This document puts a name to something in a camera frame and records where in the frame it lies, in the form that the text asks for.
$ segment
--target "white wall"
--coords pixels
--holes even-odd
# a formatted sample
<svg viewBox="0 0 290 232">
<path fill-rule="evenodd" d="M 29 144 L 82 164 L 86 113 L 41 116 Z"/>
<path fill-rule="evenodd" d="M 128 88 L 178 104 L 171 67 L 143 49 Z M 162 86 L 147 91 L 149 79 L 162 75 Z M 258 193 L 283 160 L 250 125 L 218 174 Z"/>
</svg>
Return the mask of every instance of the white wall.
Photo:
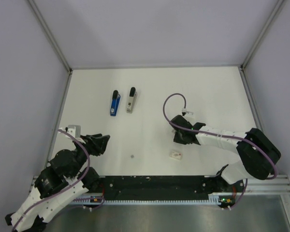
<svg viewBox="0 0 290 232">
<path fill-rule="evenodd" d="M 64 70 L 24 0 L 0 0 L 0 232 L 41 171 Z"/>
<path fill-rule="evenodd" d="M 243 63 L 277 0 L 36 0 L 73 68 Z"/>
<path fill-rule="evenodd" d="M 290 0 L 246 70 L 267 135 L 290 178 Z"/>
</svg>

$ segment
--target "white table surface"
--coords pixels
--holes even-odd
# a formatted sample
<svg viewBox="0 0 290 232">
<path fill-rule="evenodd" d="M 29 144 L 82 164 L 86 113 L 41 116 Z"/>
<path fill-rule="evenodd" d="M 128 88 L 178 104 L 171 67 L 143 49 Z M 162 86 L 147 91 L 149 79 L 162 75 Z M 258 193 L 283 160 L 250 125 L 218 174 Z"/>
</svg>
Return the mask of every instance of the white table surface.
<svg viewBox="0 0 290 232">
<path fill-rule="evenodd" d="M 131 87 L 138 97 L 133 113 L 127 114 Z M 112 117 L 115 89 L 121 100 Z M 80 125 L 82 135 L 111 135 L 106 152 L 90 159 L 99 175 L 211 175 L 238 161 L 238 155 L 215 147 L 173 142 L 162 105 L 175 92 L 186 96 L 187 110 L 195 113 L 192 125 L 198 121 L 230 131 L 255 127 L 237 67 L 74 70 L 60 127 Z M 182 98 L 175 96 L 166 113 L 172 119 L 182 108 Z M 57 135 L 53 156 L 61 149 L 74 145 Z M 171 150 L 181 152 L 182 160 L 170 158 Z"/>
</svg>

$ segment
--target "blue stapler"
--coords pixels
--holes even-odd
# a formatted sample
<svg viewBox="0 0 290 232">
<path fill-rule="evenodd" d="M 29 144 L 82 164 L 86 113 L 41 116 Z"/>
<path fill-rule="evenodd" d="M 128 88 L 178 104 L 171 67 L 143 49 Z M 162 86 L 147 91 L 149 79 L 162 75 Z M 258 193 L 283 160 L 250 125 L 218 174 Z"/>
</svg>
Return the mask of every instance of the blue stapler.
<svg viewBox="0 0 290 232">
<path fill-rule="evenodd" d="M 111 111 L 110 111 L 111 116 L 116 116 L 117 109 L 119 106 L 119 101 L 120 101 L 120 94 L 118 93 L 117 90 L 114 90 L 113 97 L 112 97 Z"/>
</svg>

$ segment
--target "cable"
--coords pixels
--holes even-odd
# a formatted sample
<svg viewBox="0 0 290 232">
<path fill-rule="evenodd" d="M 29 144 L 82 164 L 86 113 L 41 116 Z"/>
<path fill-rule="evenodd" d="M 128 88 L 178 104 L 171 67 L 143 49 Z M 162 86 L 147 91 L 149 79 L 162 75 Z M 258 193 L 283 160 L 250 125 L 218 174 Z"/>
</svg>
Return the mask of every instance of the cable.
<svg viewBox="0 0 290 232">
<path fill-rule="evenodd" d="M 93 209 L 99 209 L 104 203 L 105 203 L 105 198 L 104 197 L 88 197 L 88 198 L 77 198 L 73 200 L 74 202 L 79 202 L 79 201 L 87 201 L 87 200 L 94 200 L 94 199 L 101 199 L 102 202 L 98 206 L 94 207 Z"/>
<path fill-rule="evenodd" d="M 68 211 L 70 211 L 71 209 L 75 209 L 75 208 L 83 208 L 83 209 L 88 209 L 90 210 L 90 212 L 92 212 L 93 210 L 96 210 L 98 208 L 100 208 L 104 203 L 105 203 L 105 199 L 103 197 L 90 197 L 90 198 L 76 198 L 73 200 L 73 202 L 77 202 L 77 201 L 85 201 L 85 200 L 93 200 L 93 199 L 102 199 L 102 202 L 101 204 L 99 204 L 98 206 L 94 207 L 94 208 L 91 208 L 91 207 L 87 207 L 87 206 L 84 206 L 84 205 L 73 205 L 71 207 L 68 207 L 68 208 L 64 208 L 62 209 L 59 213 L 57 213 L 53 219 L 55 220 L 56 218 L 58 218 L 60 215 L 64 214 L 64 213 L 67 213 Z"/>
<path fill-rule="evenodd" d="M 245 138 L 241 138 L 241 137 L 237 137 L 237 136 L 230 136 L 230 135 L 221 135 L 221 134 L 216 134 L 216 133 L 212 133 L 212 132 L 208 132 L 208 131 L 202 131 L 202 130 L 192 130 L 192 129 L 188 129 L 188 128 L 185 128 L 185 127 L 181 127 L 181 126 L 178 126 L 176 125 L 175 123 L 171 122 L 170 119 L 167 117 L 166 113 L 165 113 L 165 105 L 166 105 L 166 102 L 173 96 L 175 95 L 179 95 L 181 96 L 183 99 L 184 99 L 184 109 L 186 108 L 186 105 L 187 105 L 187 101 L 186 101 L 186 98 L 183 94 L 181 93 L 173 93 L 171 94 L 169 97 L 167 97 L 167 99 L 165 100 L 164 104 L 163 104 L 163 108 L 162 108 L 162 111 L 163 111 L 163 115 L 165 117 L 165 119 L 168 121 L 168 123 L 176 128 L 179 128 L 181 130 L 184 130 L 184 131 L 189 131 L 189 132 L 193 132 L 193 133 L 203 133 L 203 134 L 208 134 L 208 135 L 213 135 L 213 136 L 220 136 L 222 138 L 228 138 L 228 139 L 236 139 L 236 140 L 240 140 L 240 141 L 244 141 L 250 145 L 252 145 L 253 147 L 255 147 L 266 159 L 267 161 L 271 164 L 273 170 L 274 170 L 274 175 L 271 176 L 271 177 L 268 177 L 267 180 L 272 180 L 272 179 L 275 179 L 278 175 L 278 170 L 275 166 L 275 164 L 273 163 L 273 161 L 268 157 L 268 155 L 260 148 L 258 147 L 256 144 L 254 144 L 253 142 L 251 142 L 250 140 L 248 139 L 245 139 Z M 228 207 L 228 209 L 233 209 L 239 202 L 240 200 L 242 199 L 245 191 L 246 191 L 246 188 L 247 188 L 247 185 L 248 185 L 248 179 L 246 179 L 246 183 L 245 183 L 245 186 L 244 186 L 244 189 L 242 191 L 242 194 L 240 195 L 240 197 L 238 198 L 238 200 L 235 202 L 234 205 Z"/>
<path fill-rule="evenodd" d="M 14 232 L 14 230 L 16 229 L 16 227 L 18 226 L 18 224 L 20 223 L 20 221 L 24 218 L 24 216 L 32 209 L 32 208 L 34 208 L 34 207 L 36 207 L 37 205 L 39 205 L 39 204 L 41 204 L 41 203 L 43 203 L 43 202 L 46 202 L 46 201 L 48 201 L 48 200 L 50 200 L 50 199 L 52 199 L 52 198 L 54 198 L 54 197 L 56 197 L 56 196 L 58 196 L 58 195 L 60 195 L 60 194 L 62 194 L 63 192 L 65 192 L 65 191 L 68 191 L 69 189 L 71 189 L 71 188 L 73 188 L 75 185 L 77 185 L 85 176 L 86 176 L 86 174 L 88 173 L 88 171 L 89 171 L 89 168 L 90 168 L 90 158 L 89 158 L 89 153 L 87 152 L 87 150 L 85 149 L 85 147 L 77 140 L 77 139 L 75 139 L 72 135 L 70 135 L 69 133 L 67 133 L 67 132 L 65 132 L 65 131 L 63 131 L 63 130 L 58 130 L 60 133 L 63 133 L 63 134 L 65 134 L 65 135 L 67 135 L 68 137 L 70 137 L 75 143 L 77 143 L 77 145 L 79 145 L 80 147 L 81 147 L 81 149 L 84 151 L 84 153 L 85 153 L 85 155 L 86 155 L 86 157 L 87 157 L 87 167 L 86 167 L 86 169 L 85 169 L 85 171 L 84 171 L 84 173 L 83 173 L 83 175 L 77 180 L 77 181 L 75 181 L 72 185 L 70 185 L 69 187 L 67 187 L 67 188 L 65 188 L 65 189 L 63 189 L 63 190 L 61 190 L 60 192 L 58 192 L 58 193 L 56 193 L 56 194 L 54 194 L 54 195 L 52 195 L 52 196 L 50 196 L 50 197 L 46 197 L 46 198 L 44 198 L 44 199 L 42 199 L 42 200 L 40 200 L 39 202 L 36 202 L 36 203 L 34 203 L 32 206 L 30 206 L 24 213 L 23 213 L 23 215 L 19 218 L 19 220 L 15 223 L 15 225 L 13 226 L 13 228 L 12 228 L 12 232 Z"/>
<path fill-rule="evenodd" d="M 235 199 L 236 198 L 236 194 L 237 194 L 235 186 L 233 186 L 232 189 L 233 189 L 232 197 Z"/>
</svg>

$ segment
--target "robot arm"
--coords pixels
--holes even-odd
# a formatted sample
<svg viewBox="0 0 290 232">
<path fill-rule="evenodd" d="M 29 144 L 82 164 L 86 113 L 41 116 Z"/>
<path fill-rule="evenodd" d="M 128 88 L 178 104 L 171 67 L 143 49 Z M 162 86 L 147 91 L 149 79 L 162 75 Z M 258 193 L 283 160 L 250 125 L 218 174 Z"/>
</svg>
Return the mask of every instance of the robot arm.
<svg viewBox="0 0 290 232">
<path fill-rule="evenodd" d="M 65 131 L 63 133 L 67 137 L 76 138 L 77 141 L 73 142 L 76 149 L 59 151 L 49 161 L 50 165 L 41 171 L 31 193 L 19 210 L 5 217 L 7 224 L 13 225 L 13 231 L 43 231 L 46 224 L 71 201 L 98 188 L 99 175 L 89 165 L 78 175 L 87 160 L 81 146 L 88 154 L 99 156 L 104 153 L 110 136 L 81 136 L 80 127 L 75 125 L 70 125 Z"/>
<path fill-rule="evenodd" d="M 261 130 L 256 128 L 248 132 L 219 130 L 199 122 L 191 125 L 181 115 L 174 117 L 170 124 L 175 130 L 174 142 L 176 143 L 211 145 L 240 156 L 241 161 L 229 164 L 219 172 L 228 184 L 250 177 L 265 180 L 273 171 L 271 162 L 275 165 L 281 157 L 278 149 Z M 262 149 L 267 157 L 254 145 Z"/>
</svg>

